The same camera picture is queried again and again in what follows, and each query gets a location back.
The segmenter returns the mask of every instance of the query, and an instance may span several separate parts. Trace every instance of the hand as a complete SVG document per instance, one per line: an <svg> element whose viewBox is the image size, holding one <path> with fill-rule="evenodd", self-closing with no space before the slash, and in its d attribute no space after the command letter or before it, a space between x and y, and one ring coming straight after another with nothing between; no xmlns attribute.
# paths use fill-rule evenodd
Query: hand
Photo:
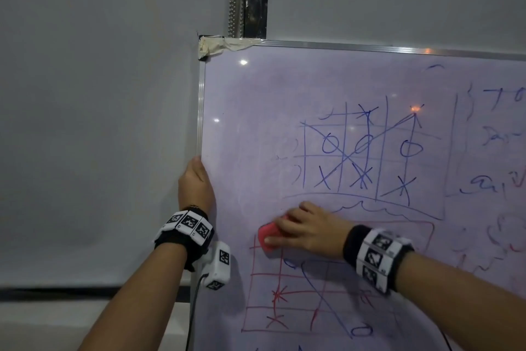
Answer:
<svg viewBox="0 0 526 351"><path fill-rule="evenodd" d="M344 244L354 224L310 201L287 211L290 220L276 218L276 225L290 237L267 237L274 247L302 248L328 258L343 258Z"/></svg>
<svg viewBox="0 0 526 351"><path fill-rule="evenodd" d="M195 205L206 214L210 214L215 202L214 189L201 157L195 156L188 162L186 171L179 178L179 208Z"/></svg>

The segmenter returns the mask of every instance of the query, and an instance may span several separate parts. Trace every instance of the red eraser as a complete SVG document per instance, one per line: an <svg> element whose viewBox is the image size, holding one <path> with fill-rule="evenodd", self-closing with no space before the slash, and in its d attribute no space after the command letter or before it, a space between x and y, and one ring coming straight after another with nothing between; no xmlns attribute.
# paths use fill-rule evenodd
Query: red eraser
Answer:
<svg viewBox="0 0 526 351"><path fill-rule="evenodd" d="M283 219L289 219L289 217L287 215L283 215ZM258 240L261 248L265 253L271 252L272 250L276 249L276 247L269 246L265 243L265 238L269 236L283 237L285 236L285 234L278 228L278 226L274 222L270 222L260 227L258 229Z"/></svg>

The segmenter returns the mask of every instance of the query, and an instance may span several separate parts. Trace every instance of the red tic-tac-toe grid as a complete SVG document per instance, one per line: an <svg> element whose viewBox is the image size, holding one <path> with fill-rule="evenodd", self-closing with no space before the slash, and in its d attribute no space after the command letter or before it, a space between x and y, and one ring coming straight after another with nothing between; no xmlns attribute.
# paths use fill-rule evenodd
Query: red tic-tac-toe grid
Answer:
<svg viewBox="0 0 526 351"><path fill-rule="evenodd" d="M422 253L434 232L433 223L427 221L373 225L408 237L418 232L413 245ZM277 250L269 258L256 236L250 252L253 266L242 332L360 337L370 336L375 325L393 336L400 331L394 304L362 281L346 262L316 256L298 259L291 250Z"/></svg>

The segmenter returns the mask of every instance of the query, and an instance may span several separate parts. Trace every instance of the bracelet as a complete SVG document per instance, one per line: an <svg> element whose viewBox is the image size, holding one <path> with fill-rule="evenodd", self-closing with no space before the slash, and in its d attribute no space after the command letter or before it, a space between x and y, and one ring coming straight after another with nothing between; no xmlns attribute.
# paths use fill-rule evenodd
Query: bracelet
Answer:
<svg viewBox="0 0 526 351"><path fill-rule="evenodd" d="M396 291L396 275L408 252L414 251L411 241L385 229L357 225L344 244L344 259L356 273L383 294Z"/></svg>
<svg viewBox="0 0 526 351"><path fill-rule="evenodd" d="M187 253L185 269L195 272L192 264L206 254L212 237L214 228L208 221L207 214L191 205L176 212L161 227L154 238L154 248L167 242L181 244Z"/></svg>

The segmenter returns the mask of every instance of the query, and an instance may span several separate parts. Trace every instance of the forearm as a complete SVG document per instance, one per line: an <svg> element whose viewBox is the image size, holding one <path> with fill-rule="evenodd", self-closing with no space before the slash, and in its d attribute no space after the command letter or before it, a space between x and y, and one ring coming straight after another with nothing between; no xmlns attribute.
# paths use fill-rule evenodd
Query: forearm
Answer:
<svg viewBox="0 0 526 351"><path fill-rule="evenodd" d="M524 348L526 301L472 274L409 253L396 287L465 351Z"/></svg>
<svg viewBox="0 0 526 351"><path fill-rule="evenodd" d="M185 261L183 246L159 245L106 306L79 351L157 350Z"/></svg>

